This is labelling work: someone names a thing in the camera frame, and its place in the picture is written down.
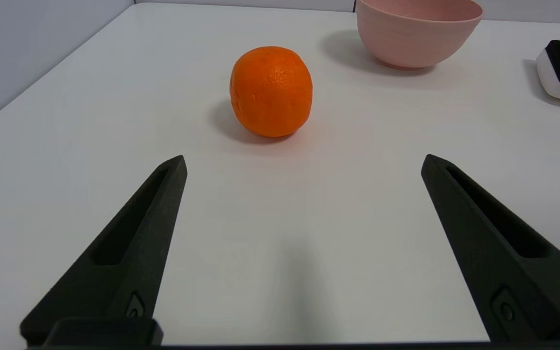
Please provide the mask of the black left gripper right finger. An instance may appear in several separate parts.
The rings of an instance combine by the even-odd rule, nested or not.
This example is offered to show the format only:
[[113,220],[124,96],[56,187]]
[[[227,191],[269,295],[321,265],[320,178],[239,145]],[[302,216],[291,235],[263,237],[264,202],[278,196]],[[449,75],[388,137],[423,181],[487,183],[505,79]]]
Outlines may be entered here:
[[489,339],[560,343],[560,250],[446,159],[421,176]]

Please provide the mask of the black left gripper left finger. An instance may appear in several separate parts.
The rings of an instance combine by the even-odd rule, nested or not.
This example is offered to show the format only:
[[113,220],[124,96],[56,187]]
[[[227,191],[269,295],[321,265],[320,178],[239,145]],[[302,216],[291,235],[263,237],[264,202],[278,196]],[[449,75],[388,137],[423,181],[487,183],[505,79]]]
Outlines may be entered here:
[[187,179],[183,156],[159,165],[29,312],[29,347],[159,346],[153,319]]

